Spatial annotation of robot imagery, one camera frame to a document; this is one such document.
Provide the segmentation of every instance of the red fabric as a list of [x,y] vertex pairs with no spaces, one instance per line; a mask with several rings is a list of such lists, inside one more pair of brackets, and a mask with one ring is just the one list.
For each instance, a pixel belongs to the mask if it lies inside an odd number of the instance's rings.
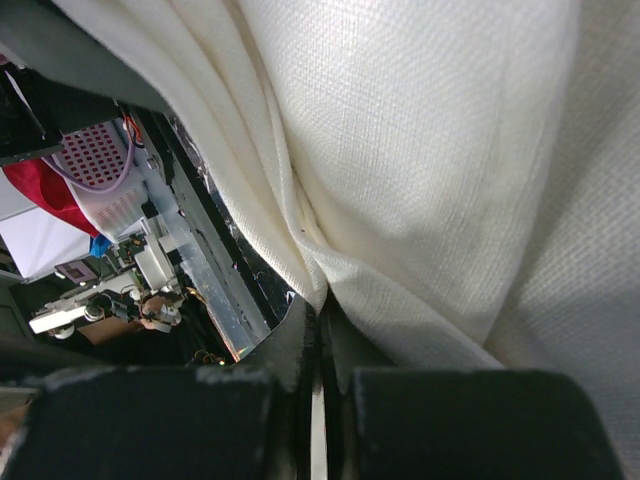
[[43,210],[92,237],[100,234],[78,207],[64,179],[40,158],[6,165],[2,169],[9,182]]

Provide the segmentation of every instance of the cream linen cloth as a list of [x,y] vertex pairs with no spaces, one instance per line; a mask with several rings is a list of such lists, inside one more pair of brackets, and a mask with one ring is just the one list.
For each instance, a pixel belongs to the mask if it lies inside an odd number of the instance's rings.
[[640,472],[636,0],[56,0],[256,250],[403,364],[540,367]]

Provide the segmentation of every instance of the cable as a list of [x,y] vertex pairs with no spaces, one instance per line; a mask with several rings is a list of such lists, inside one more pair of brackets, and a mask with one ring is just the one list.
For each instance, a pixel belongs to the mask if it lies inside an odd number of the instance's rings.
[[129,288],[129,287],[133,287],[131,290],[134,290],[134,289],[136,288],[136,286],[135,286],[133,283],[132,283],[132,284],[130,284],[130,285],[125,285],[124,287],[122,287],[122,288],[120,289],[120,296],[124,295],[123,290],[124,290],[125,288]]
[[[198,359],[198,354],[199,353],[203,353],[204,355],[202,356],[201,359]],[[224,359],[214,355],[213,353],[207,352],[206,350],[196,350],[196,352],[193,354],[193,358],[191,358],[191,360],[189,361],[189,363],[187,364],[187,366],[192,365],[193,363],[197,362],[198,360],[200,360],[202,363],[204,363],[205,365],[208,363],[215,363],[217,365],[225,365],[225,361]]]
[[102,187],[102,188],[92,187],[90,185],[87,185],[87,184],[81,182],[80,180],[77,180],[75,177],[73,177],[72,175],[69,175],[67,172],[62,170],[58,166],[58,164],[53,160],[53,158],[51,156],[42,157],[42,160],[49,167],[51,167],[51,170],[56,172],[58,175],[60,175],[62,178],[67,180],[72,185],[84,190],[85,192],[96,193],[96,194],[103,195],[103,194],[106,194],[106,193],[113,192],[120,185],[122,185],[122,183],[127,178],[127,175],[129,174],[129,171],[131,170],[131,167],[133,166],[133,158],[135,156],[134,154],[135,154],[135,151],[136,151],[136,146],[135,146],[135,144],[133,142],[133,139],[131,137],[131,133],[129,132],[129,130],[127,130],[127,137],[129,137],[129,148],[127,149],[127,160],[124,163],[124,167],[122,168],[122,172],[120,172],[120,176],[118,177],[118,179],[115,182],[113,182],[111,185],[109,185],[108,187]]
[[195,288],[187,287],[187,292],[189,292],[191,295],[196,297],[199,302],[204,303],[205,306],[207,305],[207,302],[204,299],[204,297]]
[[133,118],[131,118],[129,115],[125,114],[124,112],[122,113],[122,118],[123,118],[122,127],[128,133],[133,132],[134,134],[132,137],[133,144],[138,148],[143,148],[142,134],[140,133],[140,129],[138,128],[138,125],[136,125],[136,122],[133,120]]

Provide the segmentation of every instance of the white fabric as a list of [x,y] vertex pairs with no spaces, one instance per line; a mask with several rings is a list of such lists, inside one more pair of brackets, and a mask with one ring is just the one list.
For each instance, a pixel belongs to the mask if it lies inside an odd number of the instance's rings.
[[640,474],[637,0],[56,0],[238,226],[401,362],[544,367]]
[[50,275],[56,265],[85,257],[91,241],[39,207],[0,221],[0,235],[20,275],[30,281]]
[[0,192],[2,192],[0,220],[36,208],[35,203],[20,193],[20,191],[9,182],[2,169],[0,169]]

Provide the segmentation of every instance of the pink perforated panel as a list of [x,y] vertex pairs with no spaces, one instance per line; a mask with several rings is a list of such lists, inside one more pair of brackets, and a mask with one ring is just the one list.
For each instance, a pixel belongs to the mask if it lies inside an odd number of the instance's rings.
[[100,123],[65,135],[64,149],[57,157],[77,180],[106,187],[118,178],[126,160],[120,140],[113,138],[114,133],[113,127]]

